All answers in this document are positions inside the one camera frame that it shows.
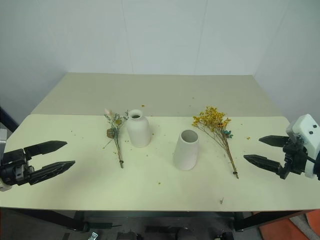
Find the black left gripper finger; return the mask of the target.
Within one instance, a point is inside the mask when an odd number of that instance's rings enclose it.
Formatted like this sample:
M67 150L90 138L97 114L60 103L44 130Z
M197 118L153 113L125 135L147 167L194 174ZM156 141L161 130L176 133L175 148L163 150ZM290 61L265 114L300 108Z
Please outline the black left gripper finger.
M55 152L56 150L67 145L66 141L60 140L50 140L47 142L31 145L24 148L24 152L28 157L33 157L37 155L45 155L48 153Z
M73 161L60 161L42 167L41 169L32 172L29 175L28 183L35 185L57 175L60 175L72 167L76 162Z

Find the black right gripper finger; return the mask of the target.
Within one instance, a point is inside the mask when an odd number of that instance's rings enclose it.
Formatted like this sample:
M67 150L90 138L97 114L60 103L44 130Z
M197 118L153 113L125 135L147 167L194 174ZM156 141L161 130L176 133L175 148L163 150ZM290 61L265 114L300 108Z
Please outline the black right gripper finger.
M273 172L277 175L280 174L283 169L282 165L277 162L270 160L264 156L256 155L256 154L247 154L243 156L249 163L255 165L256 167L267 170L269 172Z
M259 141L272 147L283 148L289 139L288 136L268 135L261 137Z

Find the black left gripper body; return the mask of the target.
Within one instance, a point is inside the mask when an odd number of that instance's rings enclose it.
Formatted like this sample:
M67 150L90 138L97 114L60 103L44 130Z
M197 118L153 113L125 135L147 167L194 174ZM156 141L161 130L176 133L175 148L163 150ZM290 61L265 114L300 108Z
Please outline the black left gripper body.
M23 149L17 149L3 154L0 161L0 179L8 186L31 184L31 173L34 168L29 166L29 160Z

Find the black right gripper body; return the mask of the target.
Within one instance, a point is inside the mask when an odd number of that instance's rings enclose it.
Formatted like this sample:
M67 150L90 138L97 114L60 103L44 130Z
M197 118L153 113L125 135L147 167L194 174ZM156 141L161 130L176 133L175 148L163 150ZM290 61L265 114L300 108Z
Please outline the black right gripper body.
M280 141L284 156L284 167L279 169L278 175L281 179L286 179L289 173L301 175L305 172L308 160L307 149L304 147L304 141L298 137L294 142L288 136L283 136Z

